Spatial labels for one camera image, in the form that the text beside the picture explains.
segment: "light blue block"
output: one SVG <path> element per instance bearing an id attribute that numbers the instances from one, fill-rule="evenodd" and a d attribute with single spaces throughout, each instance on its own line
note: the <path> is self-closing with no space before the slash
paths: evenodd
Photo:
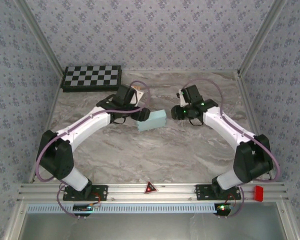
<path id="1" fill-rule="evenodd" d="M 167 123 L 166 111 L 152 111 L 147 121 L 137 121 L 136 123 L 139 132 L 164 127 Z"/>

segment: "marble floor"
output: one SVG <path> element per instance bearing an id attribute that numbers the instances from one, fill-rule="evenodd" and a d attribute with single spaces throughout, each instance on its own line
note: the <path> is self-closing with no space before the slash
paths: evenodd
<path id="1" fill-rule="evenodd" d="M 73 153 L 75 166 L 94 183 L 196 183 L 210 182 L 230 169 L 234 151 L 208 126 L 192 126 L 171 118 L 178 104 L 176 93 L 187 81 L 208 78 L 224 94 L 224 111 L 250 129 L 233 74 L 123 72 L 122 83 L 141 80 L 150 86 L 152 111 L 164 109 L 165 127 L 138 132 L 136 122 L 110 124 L 92 134 Z M 210 83 L 196 83 L 203 99 L 220 103 L 217 89 Z M 63 129 L 87 114 L 110 92 L 60 92 L 51 129 Z"/>

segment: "chessboard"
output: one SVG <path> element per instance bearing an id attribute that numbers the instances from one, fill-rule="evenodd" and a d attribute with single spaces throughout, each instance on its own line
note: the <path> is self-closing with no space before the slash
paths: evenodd
<path id="1" fill-rule="evenodd" d="M 67 66 L 61 88 L 63 92 L 117 91 L 121 84 L 121 66 Z"/>

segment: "patterned wallpaper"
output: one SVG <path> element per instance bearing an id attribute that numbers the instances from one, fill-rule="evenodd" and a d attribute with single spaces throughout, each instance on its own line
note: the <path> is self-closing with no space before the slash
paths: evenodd
<path id="1" fill-rule="evenodd" d="M 0 239 L 28 181 L 58 77 L 12 0 L 0 1 Z"/>
<path id="2" fill-rule="evenodd" d="M 62 67 L 236 70 L 272 0 L 27 0 Z"/>
<path id="3" fill-rule="evenodd" d="M 300 225 L 300 0 L 288 0 L 244 79 Z"/>

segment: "red triangle sticker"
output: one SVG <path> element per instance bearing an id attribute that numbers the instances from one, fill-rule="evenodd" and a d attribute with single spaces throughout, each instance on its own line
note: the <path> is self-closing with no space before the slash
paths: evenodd
<path id="1" fill-rule="evenodd" d="M 149 194 L 154 192 L 158 192 L 158 189 L 151 182 L 148 181 L 144 193 Z"/>

